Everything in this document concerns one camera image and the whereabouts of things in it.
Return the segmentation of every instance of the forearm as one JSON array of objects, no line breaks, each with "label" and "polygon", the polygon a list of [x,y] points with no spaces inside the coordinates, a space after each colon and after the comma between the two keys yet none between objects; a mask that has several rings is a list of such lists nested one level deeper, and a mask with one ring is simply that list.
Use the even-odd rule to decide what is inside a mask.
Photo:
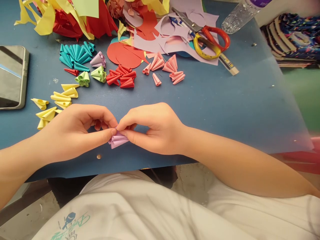
[{"label": "forearm", "polygon": [[36,143],[29,138],[0,151],[0,209],[24,182],[43,166],[32,146],[36,146]]},{"label": "forearm", "polygon": [[207,166],[231,188],[264,197],[319,197],[319,191],[298,172],[257,149],[188,127],[184,138],[188,140],[183,155]]}]

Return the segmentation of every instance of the phone screen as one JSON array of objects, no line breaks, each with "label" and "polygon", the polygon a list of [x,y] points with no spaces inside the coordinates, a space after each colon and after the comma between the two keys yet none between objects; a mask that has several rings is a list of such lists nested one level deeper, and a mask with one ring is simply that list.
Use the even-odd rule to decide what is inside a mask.
[{"label": "phone screen", "polygon": [[0,46],[0,108],[20,102],[24,48]]}]

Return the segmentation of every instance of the table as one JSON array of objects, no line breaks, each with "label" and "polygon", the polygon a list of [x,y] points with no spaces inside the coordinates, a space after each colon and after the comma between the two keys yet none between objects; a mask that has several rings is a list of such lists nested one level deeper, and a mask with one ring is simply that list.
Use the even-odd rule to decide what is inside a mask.
[{"label": "table", "polygon": [[[217,26],[235,4],[204,0],[207,12],[220,15]],[[39,36],[32,24],[13,26],[19,19],[18,1],[6,1],[1,9],[2,45],[23,45],[30,52],[27,99],[50,100],[53,91],[62,92],[61,83],[75,83],[60,63],[56,34]],[[292,93],[271,55],[255,20],[230,36],[231,47],[225,52],[240,73],[231,74],[220,63],[212,66],[178,56],[179,70],[186,78],[173,86],[167,72],[160,72],[162,85],[156,87],[152,76],[142,74],[146,66],[136,68],[134,89],[120,89],[91,80],[90,87],[78,88],[79,99],[73,103],[107,106],[119,121],[133,107],[158,102],[168,103],[181,121],[195,128],[248,144],[266,153],[312,149],[309,134]],[[97,50],[106,54],[111,37],[95,40]],[[107,68],[116,69],[107,59]],[[52,100],[48,107],[55,104]],[[8,147],[37,132],[38,107],[27,100],[25,108],[0,111],[0,148]],[[138,131],[146,131],[139,126]],[[29,181],[49,177],[78,177],[93,174],[136,170],[192,163],[184,156],[161,156],[131,143],[111,150],[108,144],[76,159],[47,165]]]}]

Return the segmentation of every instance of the yellow scissor handle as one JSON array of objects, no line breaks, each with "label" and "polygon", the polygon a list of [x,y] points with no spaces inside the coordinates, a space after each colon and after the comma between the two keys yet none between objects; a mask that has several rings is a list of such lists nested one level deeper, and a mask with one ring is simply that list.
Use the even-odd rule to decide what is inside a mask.
[{"label": "yellow scissor handle", "polygon": [[[202,49],[200,48],[199,46],[199,42],[202,42],[204,43],[205,45],[207,45],[208,48],[212,49],[216,55],[215,56],[210,56],[210,55],[207,55],[205,54]],[[220,56],[221,54],[221,49],[214,45],[213,43],[209,42],[207,39],[201,37],[198,33],[196,33],[196,36],[195,38],[193,39],[193,44],[194,44],[194,49],[196,50],[197,54],[206,59],[206,60],[213,60],[213,59],[216,59]]]}]

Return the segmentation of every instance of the red scissor handle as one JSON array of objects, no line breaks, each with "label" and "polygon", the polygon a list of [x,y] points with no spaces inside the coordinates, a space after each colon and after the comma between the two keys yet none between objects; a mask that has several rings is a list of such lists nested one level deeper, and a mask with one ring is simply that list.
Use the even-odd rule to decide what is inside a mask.
[{"label": "red scissor handle", "polygon": [[[221,49],[221,52],[224,52],[230,46],[230,37],[222,29],[209,27],[209,26],[204,26],[203,29],[202,29],[202,32],[210,42],[212,42],[213,44],[217,45]],[[224,40],[224,47],[222,47],[219,43],[216,42],[216,40],[213,38],[213,36],[211,35],[210,32],[217,33],[218,35],[220,35],[222,37],[222,39]]]}]

